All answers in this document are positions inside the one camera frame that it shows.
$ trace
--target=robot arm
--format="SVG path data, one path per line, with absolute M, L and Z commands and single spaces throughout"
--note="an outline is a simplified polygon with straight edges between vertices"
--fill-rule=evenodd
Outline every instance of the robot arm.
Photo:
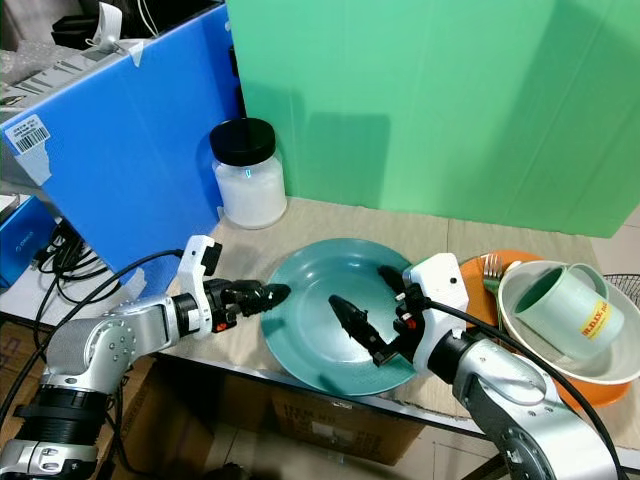
M 385 343 L 366 311 L 336 295 L 329 299 L 343 328 L 367 348 L 376 365 L 402 355 L 422 374 L 453 386 L 518 480 L 615 480 L 617 471 L 600 436 L 560 399 L 549 375 L 489 340 L 475 340 L 466 323 L 430 300 L 466 310 L 468 297 L 456 258 L 438 254 L 403 274 L 379 273 L 398 294 L 398 336 Z
M 25 422 L 0 454 L 0 479 L 89 478 L 107 399 L 133 362 L 193 335 L 203 338 L 273 308 L 286 285 L 257 280 L 203 281 L 212 275 L 221 245 L 190 238 L 178 267 L 182 294 L 123 304 L 98 318 L 73 320 L 52 337 L 40 388 L 30 405 L 16 409 Z

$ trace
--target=mug handle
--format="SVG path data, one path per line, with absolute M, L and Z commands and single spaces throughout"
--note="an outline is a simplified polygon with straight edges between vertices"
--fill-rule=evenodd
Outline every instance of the mug handle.
M 586 263 L 576 263 L 569 267 L 569 271 L 573 270 L 582 270 L 586 273 L 589 278 L 593 281 L 593 284 L 596 286 L 596 293 L 603 297 L 607 302 L 609 301 L 609 287 L 607 286 L 607 282 L 600 272 L 598 272 L 591 265 L 587 265 Z

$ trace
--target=white powder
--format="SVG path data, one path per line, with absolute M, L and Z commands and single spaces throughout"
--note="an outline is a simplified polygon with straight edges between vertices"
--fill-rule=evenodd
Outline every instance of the white powder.
M 287 208 L 282 165 L 275 156 L 248 167 L 215 165 L 224 213 L 244 228 L 275 223 Z

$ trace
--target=green backdrop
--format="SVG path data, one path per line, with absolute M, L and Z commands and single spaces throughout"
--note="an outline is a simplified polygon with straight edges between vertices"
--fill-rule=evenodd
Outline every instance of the green backdrop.
M 287 193 L 610 236 L 640 201 L 638 0 L 228 0 Z

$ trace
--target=orange plate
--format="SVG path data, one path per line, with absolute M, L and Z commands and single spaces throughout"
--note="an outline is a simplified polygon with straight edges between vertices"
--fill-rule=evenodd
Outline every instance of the orange plate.
M 543 258 L 538 255 L 518 250 L 496 250 L 491 253 L 495 253 L 502 257 L 503 270 L 506 270 L 506 268 L 516 260 L 520 260 L 521 262 L 543 260 Z M 484 284 L 482 283 L 483 270 L 484 259 L 480 257 L 472 258 L 460 267 L 462 278 L 465 286 L 467 287 L 467 293 L 469 294 L 469 306 L 467 307 L 467 313 L 495 327 L 498 325 L 496 300 L 494 296 L 484 288 Z M 631 388 L 631 382 L 623 383 L 621 385 L 598 385 L 595 383 L 582 382 L 570 377 L 568 377 L 568 380 L 594 407 L 604 407 L 617 402 L 624 397 Z M 562 397 L 569 406 L 575 409 L 581 408 L 564 388 L 558 384 L 556 384 L 556 387 L 560 392 L 560 397 Z

